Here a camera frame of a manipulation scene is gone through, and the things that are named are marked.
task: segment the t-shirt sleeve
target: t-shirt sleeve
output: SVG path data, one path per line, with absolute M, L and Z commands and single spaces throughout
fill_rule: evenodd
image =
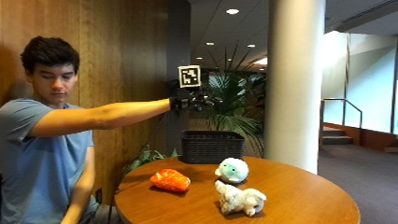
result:
M 88 134 L 89 134 L 89 142 L 88 142 L 88 146 L 89 147 L 94 147 L 94 143 L 93 143 L 93 141 L 92 141 L 92 131 L 88 131 Z
M 41 117 L 52 110 L 47 105 L 31 99 L 8 102 L 0 109 L 1 128 L 7 130 L 5 138 L 21 142 Z

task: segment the man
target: man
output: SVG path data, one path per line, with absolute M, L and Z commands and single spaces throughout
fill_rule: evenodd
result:
M 98 206 L 90 196 L 90 130 L 149 119 L 181 108 L 181 100 L 83 109 L 67 103 L 80 65 L 73 47 L 61 38 L 37 36 L 21 61 L 33 94 L 0 108 L 1 223 L 83 223 Z

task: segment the ceiling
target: ceiling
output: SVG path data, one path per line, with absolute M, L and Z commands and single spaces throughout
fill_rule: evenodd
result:
M 225 51 L 244 65 L 268 55 L 269 0 L 189 0 L 192 4 L 190 58 L 201 68 L 224 66 Z M 230 8 L 240 10 L 229 15 Z M 325 33 L 398 35 L 398 0 L 326 0 Z M 256 64 L 250 71 L 261 72 Z

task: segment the palm plant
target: palm plant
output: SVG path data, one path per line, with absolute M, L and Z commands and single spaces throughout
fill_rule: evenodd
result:
M 262 157 L 265 77 L 252 78 L 248 75 L 250 64 L 240 69 L 249 50 L 237 65 L 234 65 L 236 53 L 237 46 L 232 61 L 226 62 L 225 50 L 224 69 L 220 68 L 212 71 L 209 73 L 209 81 L 202 85 L 202 88 L 212 92 L 213 97 L 222 100 L 220 104 L 205 108 L 204 117 L 209 130 L 232 131 L 241 134 L 249 140 L 256 154 Z

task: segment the basket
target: basket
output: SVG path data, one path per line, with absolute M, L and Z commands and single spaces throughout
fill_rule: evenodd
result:
M 218 164 L 226 158 L 241 159 L 245 138 L 225 131 L 182 131 L 182 161 L 193 164 Z

